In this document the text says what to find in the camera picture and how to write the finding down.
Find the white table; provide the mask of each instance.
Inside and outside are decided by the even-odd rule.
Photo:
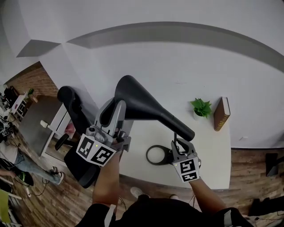
[[[168,110],[195,132],[191,141],[201,159],[200,175],[211,189],[227,189],[231,173],[231,143],[229,120],[219,132],[213,128],[213,117],[203,122],[193,119],[186,110]],[[120,160],[120,173],[157,184],[190,188],[183,183],[172,165],[155,166],[146,159],[146,151],[152,145],[171,148],[174,133],[158,121],[134,121],[130,136],[129,152]]]
[[[17,114],[23,118],[23,115],[18,111],[19,107],[21,106],[22,102],[24,102],[24,99],[25,99],[26,95],[22,95],[20,94],[18,96],[18,98],[16,99],[15,103],[13,104],[12,106],[12,110],[11,110],[11,113],[12,114],[15,114],[17,112]]]
[[[52,133],[50,134],[50,136],[49,136],[49,138],[48,138],[48,140],[47,140],[47,142],[44,146],[43,152],[41,154],[43,157],[46,157],[46,158],[50,159],[51,161],[58,163],[60,165],[63,165],[63,166],[66,166],[66,164],[63,160],[59,160],[59,159],[47,154],[46,151],[47,151],[47,148],[48,148],[50,141],[52,140],[52,138],[55,134],[58,135],[59,137],[64,135],[64,131],[65,131],[67,125],[69,124],[70,120],[71,120],[70,115],[67,112],[64,104],[62,104],[60,109],[58,110],[57,114],[54,116],[54,118],[53,118],[53,120],[50,124],[49,129],[52,131]]]

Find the forearm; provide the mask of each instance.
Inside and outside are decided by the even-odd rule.
[[[214,215],[218,211],[226,209],[225,203],[202,179],[190,181],[190,185],[203,213]]]
[[[0,169],[0,176],[10,176],[11,171]]]
[[[93,191],[93,204],[117,205],[119,198],[119,156],[115,154],[101,168],[101,172]]]

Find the white sneaker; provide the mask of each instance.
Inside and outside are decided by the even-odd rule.
[[[142,192],[141,189],[139,189],[139,188],[137,188],[137,187],[132,187],[132,188],[130,189],[130,192],[131,192],[131,194],[132,194],[136,199],[138,199],[139,196],[145,194],[144,192]]]
[[[170,199],[172,199],[172,200],[179,200],[179,197],[177,195],[171,195]]]
[[[53,174],[58,174],[58,168],[53,166],[50,170],[50,173],[53,173]]]
[[[58,175],[60,176],[60,182],[58,184],[61,184],[63,178],[64,178],[64,173],[63,172],[59,172]]]

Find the jeans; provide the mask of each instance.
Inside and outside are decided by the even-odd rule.
[[[50,174],[39,167],[29,156],[18,150],[15,166],[24,172],[34,173],[52,183],[59,184],[60,176],[58,174]]]

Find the book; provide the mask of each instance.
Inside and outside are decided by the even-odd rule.
[[[220,131],[225,122],[231,115],[229,102],[227,97],[221,97],[219,104],[214,112],[214,129]]]

